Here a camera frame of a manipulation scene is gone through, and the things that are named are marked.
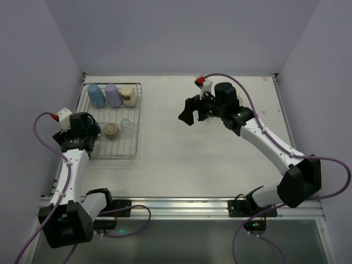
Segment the clear glass cup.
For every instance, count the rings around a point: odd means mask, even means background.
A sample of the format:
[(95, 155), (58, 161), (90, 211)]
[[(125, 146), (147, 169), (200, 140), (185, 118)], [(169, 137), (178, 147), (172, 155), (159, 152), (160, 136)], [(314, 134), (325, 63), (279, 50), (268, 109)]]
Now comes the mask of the clear glass cup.
[(137, 123), (134, 123), (129, 118), (122, 119), (120, 124), (121, 124), (122, 132), (124, 132), (126, 134), (132, 133), (135, 130), (135, 128), (138, 126)]

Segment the light green ceramic mug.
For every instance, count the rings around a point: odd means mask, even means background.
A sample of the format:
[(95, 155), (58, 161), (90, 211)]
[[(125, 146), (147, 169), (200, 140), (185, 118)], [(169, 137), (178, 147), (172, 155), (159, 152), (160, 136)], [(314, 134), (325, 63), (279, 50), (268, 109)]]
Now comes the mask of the light green ceramic mug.
[(237, 99), (239, 101), (239, 105), (242, 106), (243, 105), (243, 98), (241, 96), (241, 93), (239, 93), (239, 92), (237, 93)]

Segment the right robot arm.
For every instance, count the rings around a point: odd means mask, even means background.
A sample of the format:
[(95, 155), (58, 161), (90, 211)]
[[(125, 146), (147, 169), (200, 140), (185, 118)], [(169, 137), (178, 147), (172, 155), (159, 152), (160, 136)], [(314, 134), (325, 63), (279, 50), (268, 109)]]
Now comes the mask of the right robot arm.
[(313, 156), (305, 159), (302, 153), (278, 137), (274, 139), (280, 147), (275, 145), (266, 136), (270, 130), (259, 126), (254, 112), (240, 104), (231, 83), (221, 82), (214, 86), (206, 81), (199, 95), (186, 99), (178, 118), (187, 125), (193, 125), (194, 112), (198, 113), (199, 121), (209, 117), (220, 118), (227, 129), (264, 154), (283, 177), (277, 185), (260, 186), (249, 192), (243, 201), (236, 203), (238, 209), (252, 216), (278, 203), (296, 208), (321, 190), (321, 162)]

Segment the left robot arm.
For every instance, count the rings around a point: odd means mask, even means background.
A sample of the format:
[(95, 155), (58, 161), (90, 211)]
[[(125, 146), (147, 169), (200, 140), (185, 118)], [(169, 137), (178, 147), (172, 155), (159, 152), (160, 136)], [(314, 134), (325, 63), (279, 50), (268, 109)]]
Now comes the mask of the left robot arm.
[(107, 188), (90, 190), (81, 199), (83, 176), (101, 133), (94, 117), (67, 108), (51, 117), (61, 126), (53, 139), (60, 146), (62, 165), (56, 190), (49, 205), (39, 210), (38, 220), (49, 246), (55, 249), (90, 242), (94, 220), (102, 211), (112, 209), (113, 199)]

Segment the dark blue mug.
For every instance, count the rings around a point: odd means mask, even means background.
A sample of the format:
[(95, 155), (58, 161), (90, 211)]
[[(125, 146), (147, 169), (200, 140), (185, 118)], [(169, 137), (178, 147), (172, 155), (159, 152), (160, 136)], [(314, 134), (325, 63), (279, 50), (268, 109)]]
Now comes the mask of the dark blue mug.
[(101, 127), (98, 124), (98, 122), (96, 121), (96, 119), (90, 113), (88, 113), (87, 115), (90, 118), (92, 126), (93, 126), (92, 133), (96, 137), (97, 135), (99, 135), (101, 133)]

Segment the light blue plastic cup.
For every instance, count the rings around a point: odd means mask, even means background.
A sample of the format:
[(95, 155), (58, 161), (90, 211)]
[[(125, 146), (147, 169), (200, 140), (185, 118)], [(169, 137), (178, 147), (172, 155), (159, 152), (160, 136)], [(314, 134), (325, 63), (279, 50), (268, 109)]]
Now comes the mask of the light blue plastic cup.
[(87, 87), (87, 92), (91, 104), (95, 108), (102, 108), (106, 106), (106, 98), (104, 93), (102, 92), (101, 88), (97, 84), (90, 84)]

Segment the lavender plastic cup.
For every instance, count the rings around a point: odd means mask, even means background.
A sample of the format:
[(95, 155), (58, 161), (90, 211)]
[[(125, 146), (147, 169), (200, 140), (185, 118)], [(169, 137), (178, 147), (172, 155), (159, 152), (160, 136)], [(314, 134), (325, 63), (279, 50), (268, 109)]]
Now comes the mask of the lavender plastic cup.
[(105, 94), (109, 106), (117, 108), (123, 105), (123, 100), (115, 84), (107, 84)]

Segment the beige cup with brown band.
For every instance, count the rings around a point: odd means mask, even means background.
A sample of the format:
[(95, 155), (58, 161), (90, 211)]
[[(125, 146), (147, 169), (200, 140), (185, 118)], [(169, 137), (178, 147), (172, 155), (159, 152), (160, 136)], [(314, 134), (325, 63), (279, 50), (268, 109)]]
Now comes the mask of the beige cup with brown band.
[(137, 104), (137, 96), (132, 86), (123, 86), (120, 90), (123, 103), (126, 107), (134, 107)]

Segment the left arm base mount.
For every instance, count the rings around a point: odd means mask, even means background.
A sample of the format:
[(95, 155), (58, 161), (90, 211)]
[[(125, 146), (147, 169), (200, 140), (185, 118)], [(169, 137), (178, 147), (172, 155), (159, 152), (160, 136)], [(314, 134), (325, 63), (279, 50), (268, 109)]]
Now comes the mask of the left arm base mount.
[(94, 230), (103, 234), (107, 234), (108, 231), (114, 230), (119, 218), (130, 217), (131, 209), (127, 209), (127, 207), (130, 207), (131, 205), (131, 200), (113, 200), (112, 207), (104, 209), (94, 220)]

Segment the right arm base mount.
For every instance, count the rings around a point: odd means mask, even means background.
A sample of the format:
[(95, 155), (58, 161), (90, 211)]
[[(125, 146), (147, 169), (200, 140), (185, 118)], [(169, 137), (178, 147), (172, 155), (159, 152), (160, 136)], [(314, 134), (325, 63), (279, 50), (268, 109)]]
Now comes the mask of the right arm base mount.
[[(249, 218), (253, 215), (267, 210), (269, 208), (274, 207), (273, 205), (269, 205), (266, 207), (258, 207), (258, 205), (254, 202), (251, 197), (251, 194), (243, 195), (239, 194), (233, 200), (227, 201), (227, 209), (229, 213), (229, 217), (241, 217), (241, 218)], [(268, 217), (277, 217), (277, 210), (273, 210), (267, 212), (265, 214), (261, 214), (259, 216), (259, 220), (251, 220), (248, 223), (244, 224), (244, 229), (247, 232), (255, 233), (261, 235), (265, 232), (267, 228), (267, 218)]]

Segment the aluminium mounting rail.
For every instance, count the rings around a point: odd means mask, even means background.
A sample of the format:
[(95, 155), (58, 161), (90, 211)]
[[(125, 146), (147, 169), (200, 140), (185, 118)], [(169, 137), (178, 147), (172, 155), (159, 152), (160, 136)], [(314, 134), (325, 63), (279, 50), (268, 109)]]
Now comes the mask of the aluminium mounting rail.
[[(239, 220), (248, 216), (232, 217), (228, 197), (128, 197), (132, 205), (144, 205), (151, 211), (152, 220)], [(277, 216), (266, 214), (273, 220), (323, 220), (325, 215), (319, 201), (306, 201), (297, 208), (283, 206), (276, 209)]]

